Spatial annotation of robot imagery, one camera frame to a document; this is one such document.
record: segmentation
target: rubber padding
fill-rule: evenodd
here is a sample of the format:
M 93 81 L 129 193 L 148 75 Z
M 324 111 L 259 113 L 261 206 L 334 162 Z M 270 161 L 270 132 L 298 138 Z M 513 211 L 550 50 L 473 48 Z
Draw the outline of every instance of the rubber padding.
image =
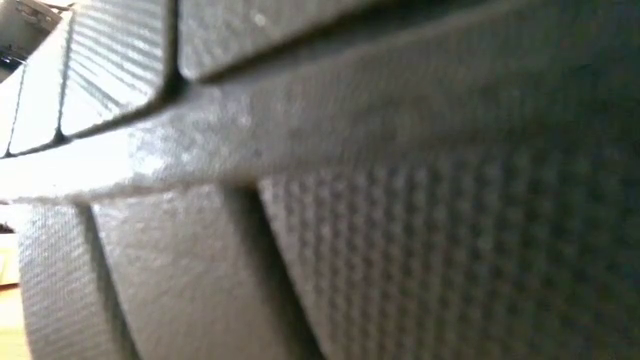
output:
M 640 356 L 640 3 L 130 3 L 0 85 L 36 359 Z

